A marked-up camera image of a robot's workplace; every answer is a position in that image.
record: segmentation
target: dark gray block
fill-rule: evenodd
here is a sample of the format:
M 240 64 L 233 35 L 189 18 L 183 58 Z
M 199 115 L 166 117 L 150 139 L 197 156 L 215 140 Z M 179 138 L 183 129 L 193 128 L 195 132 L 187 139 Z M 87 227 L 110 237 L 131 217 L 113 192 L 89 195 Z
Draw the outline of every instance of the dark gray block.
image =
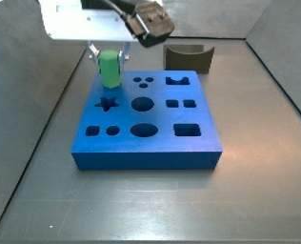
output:
M 301 111 L 301 0 L 276 0 L 248 42 Z
M 83 50 L 49 38 L 37 1 L 0 3 L 0 216 Z
M 246 38 L 272 0 L 163 0 L 173 36 Z
M 165 45 L 165 70 L 209 73 L 214 50 L 205 51 L 202 45 Z

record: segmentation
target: metal floor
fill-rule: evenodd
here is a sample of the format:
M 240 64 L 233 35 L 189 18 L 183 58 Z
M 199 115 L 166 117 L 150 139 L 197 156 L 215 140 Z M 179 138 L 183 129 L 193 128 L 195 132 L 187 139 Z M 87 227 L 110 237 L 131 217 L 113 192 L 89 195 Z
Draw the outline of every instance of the metal floor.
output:
M 301 240 L 298 111 L 245 41 L 169 43 L 217 48 L 201 75 L 225 148 L 217 169 L 77 170 L 70 147 L 95 75 L 86 55 L 2 219 L 0 242 Z M 126 68 L 162 67 L 162 47 L 134 45 Z

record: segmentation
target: shape sorter board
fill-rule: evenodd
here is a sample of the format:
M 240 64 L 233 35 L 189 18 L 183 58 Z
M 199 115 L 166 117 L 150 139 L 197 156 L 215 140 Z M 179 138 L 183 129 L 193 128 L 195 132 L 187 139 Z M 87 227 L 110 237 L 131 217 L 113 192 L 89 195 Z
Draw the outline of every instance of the shape sorter board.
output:
M 222 145 L 194 71 L 97 75 L 71 154 L 79 170 L 213 169 Z

